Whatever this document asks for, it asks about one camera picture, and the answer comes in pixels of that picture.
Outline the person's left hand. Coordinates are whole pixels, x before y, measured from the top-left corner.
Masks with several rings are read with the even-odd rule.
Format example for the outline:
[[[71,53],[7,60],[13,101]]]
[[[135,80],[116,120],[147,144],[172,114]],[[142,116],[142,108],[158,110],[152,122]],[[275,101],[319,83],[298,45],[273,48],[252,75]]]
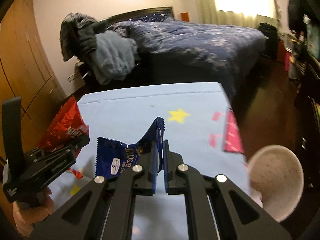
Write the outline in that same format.
[[[34,229],[34,224],[45,220],[49,215],[54,213],[54,202],[50,195],[51,190],[47,187],[43,190],[44,203],[42,206],[35,208],[21,208],[17,202],[12,204],[12,214],[16,223],[18,232],[29,237]]]

